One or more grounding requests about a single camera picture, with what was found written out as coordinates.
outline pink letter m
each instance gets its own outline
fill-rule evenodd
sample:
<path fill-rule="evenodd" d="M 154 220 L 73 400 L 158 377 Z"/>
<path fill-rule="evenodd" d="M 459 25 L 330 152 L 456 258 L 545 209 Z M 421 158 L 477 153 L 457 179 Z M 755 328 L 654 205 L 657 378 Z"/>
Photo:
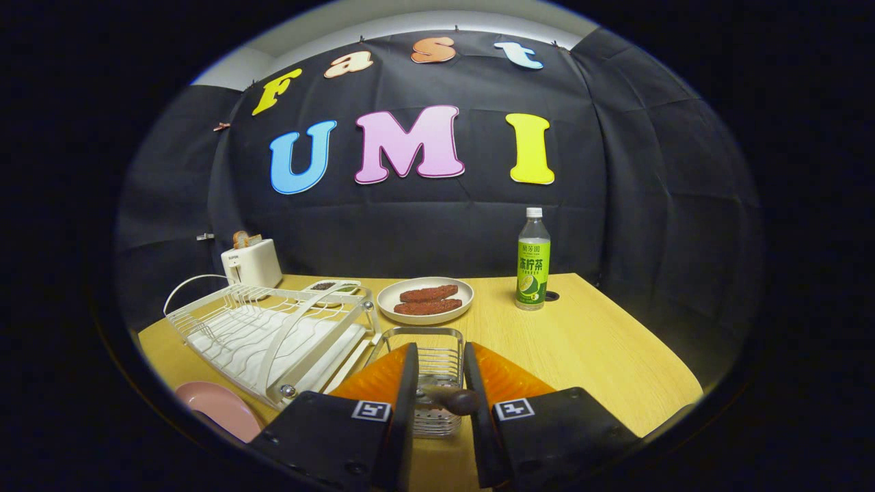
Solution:
<path fill-rule="evenodd" d="M 465 164 L 456 157 L 452 136 L 452 121 L 458 113 L 455 106 L 429 106 L 419 114 L 409 132 L 388 111 L 360 116 L 355 122 L 364 132 L 364 148 L 355 181 L 371 185 L 389 177 L 389 170 L 380 162 L 381 151 L 398 176 L 404 178 L 420 147 L 423 162 L 417 167 L 417 174 L 424 178 L 459 176 L 465 172 Z"/>

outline wire basket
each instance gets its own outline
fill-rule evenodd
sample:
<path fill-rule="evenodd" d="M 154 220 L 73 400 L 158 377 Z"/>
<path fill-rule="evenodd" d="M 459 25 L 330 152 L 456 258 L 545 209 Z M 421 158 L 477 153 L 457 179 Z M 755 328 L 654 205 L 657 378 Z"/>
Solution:
<path fill-rule="evenodd" d="M 164 316 L 201 358 L 277 410 L 302 391 L 342 381 L 381 333 L 369 289 L 336 292 L 349 283 L 317 292 L 233 284 L 167 312 L 179 289 L 210 277 L 227 279 L 189 278 L 168 296 Z"/>
<path fill-rule="evenodd" d="M 394 327 L 382 336 L 367 364 L 379 359 L 393 348 L 415 342 L 419 353 L 417 388 L 425 384 L 462 388 L 462 354 L 465 340 L 458 330 L 448 327 Z M 413 435 L 418 438 L 448 438 L 459 430 L 462 418 L 431 401 L 420 390 L 416 392 Z"/>

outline lemon graphic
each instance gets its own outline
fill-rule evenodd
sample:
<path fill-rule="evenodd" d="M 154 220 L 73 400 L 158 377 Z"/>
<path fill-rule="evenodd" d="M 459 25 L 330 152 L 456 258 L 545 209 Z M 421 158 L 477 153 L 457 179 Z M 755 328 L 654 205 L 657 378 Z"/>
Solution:
<path fill-rule="evenodd" d="M 524 294 L 538 292 L 538 281 L 535 280 L 535 277 L 531 275 L 525 276 L 520 282 L 520 292 Z"/>

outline table surface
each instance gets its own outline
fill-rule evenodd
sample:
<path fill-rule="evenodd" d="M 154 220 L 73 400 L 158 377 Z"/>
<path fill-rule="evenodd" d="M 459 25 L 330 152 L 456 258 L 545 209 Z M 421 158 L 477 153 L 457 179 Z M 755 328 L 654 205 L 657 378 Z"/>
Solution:
<path fill-rule="evenodd" d="M 299 290 L 320 279 L 285 275 L 277 288 Z M 374 299 L 398 281 L 356 280 Z M 465 341 L 492 349 L 557 390 L 583 388 L 640 437 L 702 396 L 692 372 L 665 344 L 576 274 L 550 275 L 549 289 L 560 299 L 533 312 L 514 306 L 516 277 L 463 280 L 474 289 L 471 308 L 441 326 L 456 328 Z M 383 313 L 379 323 L 382 330 L 398 326 Z M 183 345 L 167 319 L 144 329 L 139 338 L 157 375 L 171 389 L 190 381 L 219 383 L 237 393 L 263 423 L 277 416 Z M 363 366 L 369 351 L 353 372 Z M 414 439 L 411 490 L 478 490 L 476 470 L 469 417 L 450 439 Z"/>

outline white toaster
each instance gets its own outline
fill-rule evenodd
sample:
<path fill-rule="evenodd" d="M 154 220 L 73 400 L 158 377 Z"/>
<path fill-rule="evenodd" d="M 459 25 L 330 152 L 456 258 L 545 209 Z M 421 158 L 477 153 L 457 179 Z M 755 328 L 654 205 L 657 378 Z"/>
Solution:
<path fill-rule="evenodd" d="M 229 285 L 246 284 L 274 288 L 283 280 L 273 239 L 255 245 L 228 250 L 221 254 L 221 264 Z"/>

